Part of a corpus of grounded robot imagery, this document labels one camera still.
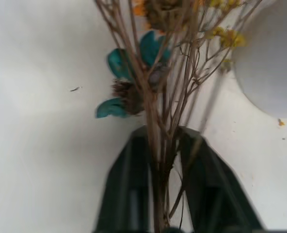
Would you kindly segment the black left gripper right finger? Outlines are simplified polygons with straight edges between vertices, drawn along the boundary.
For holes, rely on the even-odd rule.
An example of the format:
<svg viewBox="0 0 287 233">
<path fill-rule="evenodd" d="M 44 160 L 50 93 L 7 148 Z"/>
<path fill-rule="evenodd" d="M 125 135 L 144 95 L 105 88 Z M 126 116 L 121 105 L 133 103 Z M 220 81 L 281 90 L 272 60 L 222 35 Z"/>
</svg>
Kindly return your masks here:
<svg viewBox="0 0 287 233">
<path fill-rule="evenodd" d="M 233 170 L 203 141 L 187 174 L 186 196 L 194 230 L 262 230 Z"/>
</svg>

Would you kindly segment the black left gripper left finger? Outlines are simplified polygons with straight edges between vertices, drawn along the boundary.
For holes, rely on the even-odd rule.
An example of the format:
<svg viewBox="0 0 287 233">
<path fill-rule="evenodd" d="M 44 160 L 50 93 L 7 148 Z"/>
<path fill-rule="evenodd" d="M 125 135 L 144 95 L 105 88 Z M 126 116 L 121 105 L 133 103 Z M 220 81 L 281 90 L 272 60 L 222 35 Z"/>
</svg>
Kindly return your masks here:
<svg viewBox="0 0 287 233">
<path fill-rule="evenodd" d="M 138 128 L 108 172 L 95 230 L 157 230 L 155 171 L 147 128 Z"/>
</svg>

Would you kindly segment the dried flower bouquet teal blooms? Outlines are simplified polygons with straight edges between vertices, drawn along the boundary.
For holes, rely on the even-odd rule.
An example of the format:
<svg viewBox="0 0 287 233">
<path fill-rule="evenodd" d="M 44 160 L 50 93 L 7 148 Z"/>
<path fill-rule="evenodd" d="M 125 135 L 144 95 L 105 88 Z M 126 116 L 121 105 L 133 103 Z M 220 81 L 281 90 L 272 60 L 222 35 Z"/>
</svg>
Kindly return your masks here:
<svg viewBox="0 0 287 233">
<path fill-rule="evenodd" d="M 145 115 L 153 227 L 161 233 L 177 208 L 169 204 L 169 179 L 179 128 L 204 82 L 244 46 L 241 30 L 262 0 L 94 1 L 116 44 L 107 56 L 113 98 L 96 115 Z"/>
</svg>

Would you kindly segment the white round vase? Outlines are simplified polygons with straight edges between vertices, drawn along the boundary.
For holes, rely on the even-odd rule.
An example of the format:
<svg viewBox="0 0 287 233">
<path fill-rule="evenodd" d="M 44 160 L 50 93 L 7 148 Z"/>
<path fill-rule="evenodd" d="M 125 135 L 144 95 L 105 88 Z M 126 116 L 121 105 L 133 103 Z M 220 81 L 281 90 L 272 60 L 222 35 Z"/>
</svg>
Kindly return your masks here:
<svg viewBox="0 0 287 233">
<path fill-rule="evenodd" d="M 247 99 L 266 114 L 287 118 L 287 0 L 264 0 L 233 51 L 234 71 Z"/>
</svg>

